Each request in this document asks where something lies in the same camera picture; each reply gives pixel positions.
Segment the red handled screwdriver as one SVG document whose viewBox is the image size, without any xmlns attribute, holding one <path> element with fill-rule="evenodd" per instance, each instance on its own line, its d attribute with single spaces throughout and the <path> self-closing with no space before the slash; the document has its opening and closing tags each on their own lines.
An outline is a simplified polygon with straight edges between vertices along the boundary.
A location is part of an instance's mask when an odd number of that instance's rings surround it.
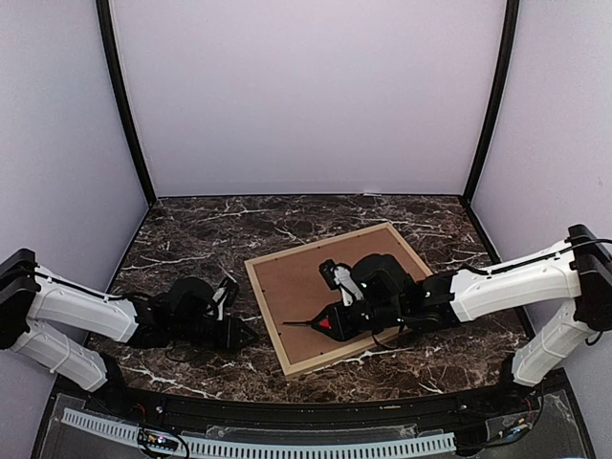
<svg viewBox="0 0 612 459">
<path fill-rule="evenodd" d="M 328 317 L 320 318 L 320 319 L 309 319 L 309 320 L 290 320 L 283 321 L 283 325 L 287 326 L 309 326 L 316 330 L 331 330 L 332 325 Z"/>
</svg>

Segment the wooden picture frame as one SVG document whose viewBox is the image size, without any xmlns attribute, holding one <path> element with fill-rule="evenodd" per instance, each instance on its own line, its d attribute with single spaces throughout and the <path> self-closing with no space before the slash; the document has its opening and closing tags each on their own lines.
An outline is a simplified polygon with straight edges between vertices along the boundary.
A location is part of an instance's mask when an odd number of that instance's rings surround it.
<svg viewBox="0 0 612 459">
<path fill-rule="evenodd" d="M 334 341 L 302 324 L 341 300 L 318 267 L 328 259 L 350 267 L 372 253 L 391 254 L 416 280 L 431 269 L 389 223 L 358 229 L 245 262 L 261 315 L 283 374 L 295 378 L 370 350 L 375 340 L 360 334 Z"/>
</svg>

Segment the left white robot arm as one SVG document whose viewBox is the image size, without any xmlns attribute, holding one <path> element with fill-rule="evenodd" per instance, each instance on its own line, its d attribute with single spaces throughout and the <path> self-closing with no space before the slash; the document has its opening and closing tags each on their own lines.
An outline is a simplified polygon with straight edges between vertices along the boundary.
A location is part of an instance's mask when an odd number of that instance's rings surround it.
<svg viewBox="0 0 612 459">
<path fill-rule="evenodd" d="M 134 394 L 115 359 L 88 350 L 56 323 L 105 336 L 137 349 L 164 348 L 173 341 L 221 351 L 240 351 L 258 335 L 226 310 L 237 297 L 226 277 L 212 288 L 197 277 L 176 280 L 166 292 L 110 295 L 66 280 L 43 268 L 29 249 L 1 263 L 1 347 L 22 354 L 51 373 L 97 393 L 115 417 L 135 408 Z"/>
</svg>

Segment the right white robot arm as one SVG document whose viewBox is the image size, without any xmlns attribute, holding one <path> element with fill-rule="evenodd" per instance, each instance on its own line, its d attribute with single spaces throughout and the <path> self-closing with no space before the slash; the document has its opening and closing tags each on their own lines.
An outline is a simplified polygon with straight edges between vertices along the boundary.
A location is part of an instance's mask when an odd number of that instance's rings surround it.
<svg viewBox="0 0 612 459">
<path fill-rule="evenodd" d="M 581 343 L 611 329 L 610 240 L 585 225 L 538 253 L 474 268 L 465 265 L 414 279 L 391 254 L 374 253 L 354 266 L 323 262 L 319 272 L 341 300 L 325 306 L 308 325 L 344 342 L 389 328 L 417 333 L 446 330 L 492 313 L 558 299 L 549 322 L 505 363 L 501 384 L 488 395 L 498 415 L 511 413 L 534 387 Z"/>
</svg>

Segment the small circuit board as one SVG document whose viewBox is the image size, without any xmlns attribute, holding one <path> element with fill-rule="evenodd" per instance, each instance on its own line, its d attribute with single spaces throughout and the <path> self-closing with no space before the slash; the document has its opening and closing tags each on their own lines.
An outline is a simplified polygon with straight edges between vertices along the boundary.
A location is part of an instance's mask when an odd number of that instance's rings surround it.
<svg viewBox="0 0 612 459">
<path fill-rule="evenodd" d="M 140 429 L 137 433 L 137 444 L 145 451 L 173 453 L 180 443 L 165 435 Z"/>
</svg>

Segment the black front rail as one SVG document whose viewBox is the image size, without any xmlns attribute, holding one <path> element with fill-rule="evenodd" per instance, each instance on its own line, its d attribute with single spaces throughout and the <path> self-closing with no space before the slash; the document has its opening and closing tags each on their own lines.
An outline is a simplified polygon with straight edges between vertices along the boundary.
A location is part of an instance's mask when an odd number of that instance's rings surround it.
<svg viewBox="0 0 612 459">
<path fill-rule="evenodd" d="M 348 404 L 266 404 L 198 399 L 164 395 L 141 389 L 129 390 L 142 404 L 139 412 L 152 426 L 178 431 L 203 432 L 213 426 L 270 429 L 369 428 L 415 425 L 442 430 L 468 428 L 483 423 L 470 416 L 460 403 L 493 394 L 491 386 L 447 395 L 396 401 Z"/>
</svg>

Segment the left black corner post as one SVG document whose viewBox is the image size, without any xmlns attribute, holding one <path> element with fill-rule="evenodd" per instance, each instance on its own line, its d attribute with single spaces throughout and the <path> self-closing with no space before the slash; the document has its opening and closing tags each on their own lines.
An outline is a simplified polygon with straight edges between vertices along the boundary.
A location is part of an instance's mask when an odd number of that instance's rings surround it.
<svg viewBox="0 0 612 459">
<path fill-rule="evenodd" d="M 113 90 L 115 103 L 120 117 L 130 158 L 135 168 L 144 199 L 149 207 L 157 202 L 157 195 L 147 169 L 141 142 L 137 133 L 136 123 L 128 99 L 123 72 L 120 64 L 119 47 L 112 19 L 111 2 L 96 0 L 99 33 L 105 55 L 108 75 Z"/>
</svg>

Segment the black corner post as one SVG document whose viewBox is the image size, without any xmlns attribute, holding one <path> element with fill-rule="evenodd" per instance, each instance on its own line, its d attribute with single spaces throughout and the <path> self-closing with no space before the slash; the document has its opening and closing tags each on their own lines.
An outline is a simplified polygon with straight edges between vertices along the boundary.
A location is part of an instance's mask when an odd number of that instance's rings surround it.
<svg viewBox="0 0 612 459">
<path fill-rule="evenodd" d="M 137 133 L 136 123 L 128 99 L 123 72 L 120 64 L 119 47 L 112 19 L 111 2 L 96 0 L 99 33 L 105 55 L 108 75 L 113 90 L 115 103 L 120 117 L 130 158 L 135 168 L 144 199 L 149 207 L 157 202 L 157 195 L 147 169 L 141 142 Z"/>
<path fill-rule="evenodd" d="M 506 1 L 489 100 L 472 159 L 470 173 L 461 196 L 461 201 L 465 208 L 471 207 L 471 203 L 480 183 L 485 162 L 491 147 L 492 137 L 501 108 L 507 76 L 511 64 L 519 8 L 519 0 Z"/>
</svg>

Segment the right black corner post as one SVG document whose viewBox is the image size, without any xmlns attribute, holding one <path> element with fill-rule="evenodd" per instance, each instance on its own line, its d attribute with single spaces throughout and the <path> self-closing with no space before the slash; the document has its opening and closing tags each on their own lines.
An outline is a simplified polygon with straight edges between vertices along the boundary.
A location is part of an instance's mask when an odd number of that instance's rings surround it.
<svg viewBox="0 0 612 459">
<path fill-rule="evenodd" d="M 519 0 L 506 1 L 489 100 L 472 159 L 470 173 L 461 196 L 461 201 L 465 208 L 471 207 L 471 203 L 480 183 L 485 162 L 491 147 L 492 137 L 501 108 L 507 76 L 511 64 L 519 8 Z"/>
</svg>

